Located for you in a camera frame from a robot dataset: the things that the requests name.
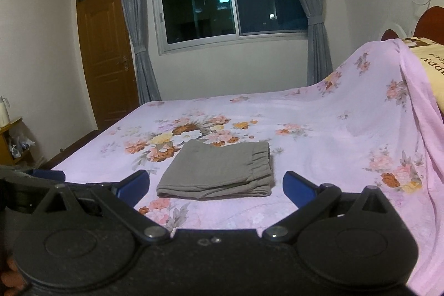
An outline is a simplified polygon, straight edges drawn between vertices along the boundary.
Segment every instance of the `pink blanket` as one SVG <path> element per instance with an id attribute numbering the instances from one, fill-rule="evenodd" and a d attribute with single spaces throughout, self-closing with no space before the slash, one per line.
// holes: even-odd
<path id="1" fill-rule="evenodd" d="M 163 172 L 190 139 L 220 147 L 268 141 L 275 179 L 271 196 L 159 199 L 155 189 Z M 56 169 L 79 183 L 118 181 L 134 170 L 149 170 L 151 188 L 136 209 L 170 231 L 255 228 L 261 234 L 296 210 L 282 191 L 287 170 L 344 192 L 375 184 L 419 245 L 408 284 L 425 295 L 444 271 L 443 140 L 444 125 L 423 67 L 397 40 L 363 45 L 310 87 L 147 103 Z"/>

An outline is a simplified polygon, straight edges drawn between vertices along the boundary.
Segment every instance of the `thermos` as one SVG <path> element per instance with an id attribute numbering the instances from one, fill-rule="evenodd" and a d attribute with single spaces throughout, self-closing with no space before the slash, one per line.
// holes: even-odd
<path id="1" fill-rule="evenodd" d="M 6 105 L 10 107 L 9 102 L 3 96 L 0 96 L 0 128 L 5 127 L 11 123 L 9 114 L 7 114 Z"/>

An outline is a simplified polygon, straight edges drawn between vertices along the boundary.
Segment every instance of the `yellow pillow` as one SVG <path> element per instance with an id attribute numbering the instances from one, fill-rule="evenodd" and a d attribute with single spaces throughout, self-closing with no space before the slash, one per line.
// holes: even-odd
<path id="1" fill-rule="evenodd" d="M 402 41 L 421 61 L 438 107 L 444 113 L 444 45 L 418 37 L 405 38 Z"/>

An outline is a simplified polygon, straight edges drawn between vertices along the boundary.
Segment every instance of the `hand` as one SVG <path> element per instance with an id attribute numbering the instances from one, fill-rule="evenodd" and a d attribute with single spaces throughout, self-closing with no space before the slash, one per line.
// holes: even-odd
<path id="1" fill-rule="evenodd" d="M 17 266 L 12 256 L 8 257 L 6 261 L 10 271 L 2 272 L 0 276 L 3 284 L 9 288 L 5 291 L 4 296 L 14 296 L 25 286 L 25 281 L 18 273 Z"/>

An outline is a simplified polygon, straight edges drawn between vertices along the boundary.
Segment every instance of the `door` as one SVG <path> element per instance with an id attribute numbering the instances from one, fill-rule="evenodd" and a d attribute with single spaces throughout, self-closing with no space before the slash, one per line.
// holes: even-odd
<path id="1" fill-rule="evenodd" d="M 78 2 L 77 24 L 94 117 L 104 130 L 139 106 L 121 0 Z"/>

